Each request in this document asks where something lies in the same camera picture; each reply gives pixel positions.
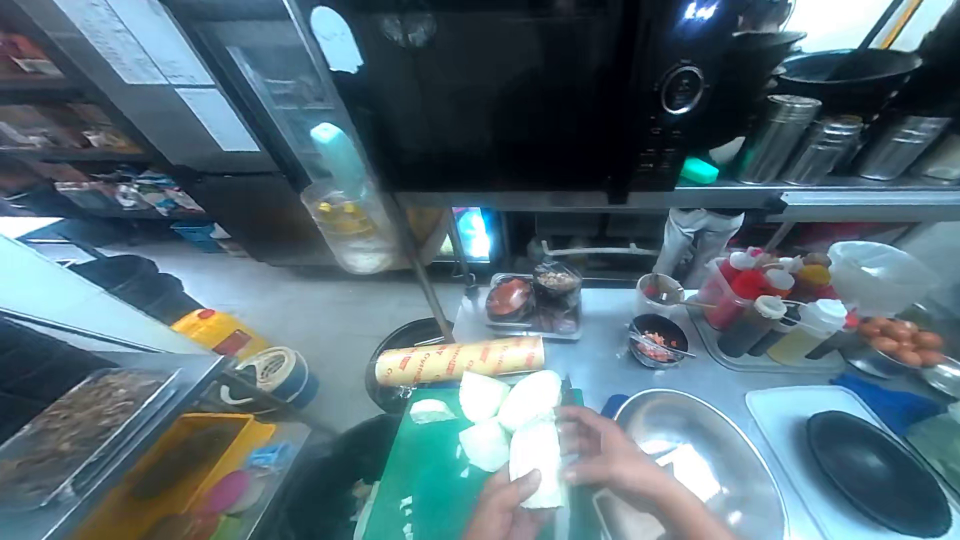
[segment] chopped onion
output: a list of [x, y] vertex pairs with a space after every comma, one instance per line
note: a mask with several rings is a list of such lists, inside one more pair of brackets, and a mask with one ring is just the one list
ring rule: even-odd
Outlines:
[[514, 385], [496, 418], [505, 429], [516, 431], [560, 404], [560, 376], [546, 370], [528, 375]]
[[460, 445], [464, 447], [470, 464], [488, 473], [503, 467], [510, 459], [507, 434], [495, 418], [460, 431]]
[[465, 371], [460, 380], [460, 408], [464, 411], [464, 416], [476, 424], [493, 418], [509, 393], [510, 384]]
[[560, 486], [560, 437], [556, 417], [549, 412], [521, 426], [510, 441], [510, 481], [534, 469], [540, 470], [540, 487], [524, 508], [555, 508], [564, 505]]
[[440, 400], [420, 400], [410, 405], [410, 418], [417, 424], [442, 422], [456, 417], [450, 407]]

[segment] green cutting board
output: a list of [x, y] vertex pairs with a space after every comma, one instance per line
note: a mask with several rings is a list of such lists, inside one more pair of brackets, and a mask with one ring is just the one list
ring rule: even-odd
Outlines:
[[[459, 388], [414, 391], [387, 458], [364, 540], [405, 540], [403, 527], [408, 523], [415, 540], [460, 538], [491, 473], [470, 465], [463, 452], [457, 457], [458, 435], [473, 425], [460, 409], [459, 392]], [[583, 403], [580, 390], [574, 388], [573, 396], [574, 403]], [[431, 424], [414, 423], [410, 419], [410, 405], [427, 399], [446, 403], [457, 418]], [[571, 491], [571, 507], [588, 508], [589, 496], [579, 491]], [[405, 506], [411, 510], [410, 515], [400, 508], [400, 502], [407, 497], [413, 497], [413, 502]], [[578, 513], [574, 513], [571, 531], [581, 527]], [[570, 537], [585, 536], [571, 533]], [[544, 528], [538, 538], [553, 538], [552, 528]]]

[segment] floor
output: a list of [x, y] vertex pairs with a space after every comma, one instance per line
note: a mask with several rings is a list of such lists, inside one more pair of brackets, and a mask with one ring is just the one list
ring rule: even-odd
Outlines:
[[[50, 258], [90, 259], [70, 246], [39, 251]], [[251, 258], [201, 253], [176, 240], [102, 251], [154, 260], [204, 306], [236, 316], [274, 345], [300, 351], [320, 380], [306, 411], [336, 430], [382, 412], [364, 386], [371, 354], [397, 327], [431, 316], [420, 286], [404, 275], [308, 277]], [[463, 285], [435, 282], [435, 288], [446, 318], [455, 319]]]

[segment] white pants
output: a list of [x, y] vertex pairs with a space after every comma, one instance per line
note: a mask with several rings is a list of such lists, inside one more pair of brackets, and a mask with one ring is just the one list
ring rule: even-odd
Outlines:
[[697, 288], [706, 277], [707, 263], [718, 257], [727, 247], [727, 242], [743, 225], [743, 214], [727, 216], [709, 210], [682, 211], [670, 209], [670, 216], [663, 226], [663, 247], [654, 272], [671, 276], [697, 238], [697, 251], [693, 255], [690, 275], [684, 287]]

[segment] knife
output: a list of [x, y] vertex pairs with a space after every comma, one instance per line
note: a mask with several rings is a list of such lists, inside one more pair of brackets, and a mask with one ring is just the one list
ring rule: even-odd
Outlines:
[[560, 405], [576, 405], [573, 397], [573, 386], [570, 385], [570, 375], [564, 377], [560, 383]]

